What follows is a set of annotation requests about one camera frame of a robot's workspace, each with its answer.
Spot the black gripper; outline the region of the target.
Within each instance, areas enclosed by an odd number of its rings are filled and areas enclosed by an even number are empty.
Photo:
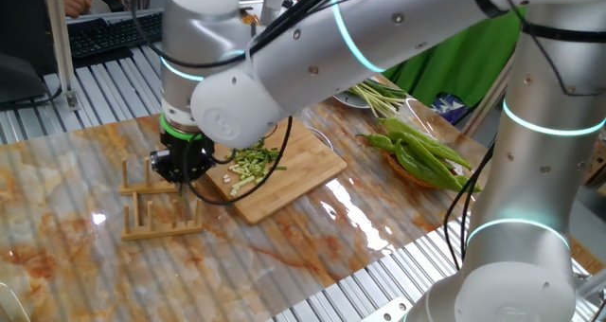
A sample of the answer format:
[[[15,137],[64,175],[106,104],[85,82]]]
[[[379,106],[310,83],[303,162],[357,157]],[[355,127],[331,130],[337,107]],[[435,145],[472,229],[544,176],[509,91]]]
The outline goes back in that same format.
[[[215,143],[203,134],[192,141],[166,134],[165,146],[167,150],[150,152],[150,162],[151,169],[170,183],[195,182],[214,167]]]

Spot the person's bare hand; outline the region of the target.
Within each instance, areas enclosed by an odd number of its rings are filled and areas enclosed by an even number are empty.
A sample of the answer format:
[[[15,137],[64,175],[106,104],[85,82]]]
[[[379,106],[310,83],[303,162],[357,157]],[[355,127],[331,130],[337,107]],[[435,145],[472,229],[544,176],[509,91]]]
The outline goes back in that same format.
[[[92,7],[92,0],[63,0],[65,14],[73,19],[88,14]]]

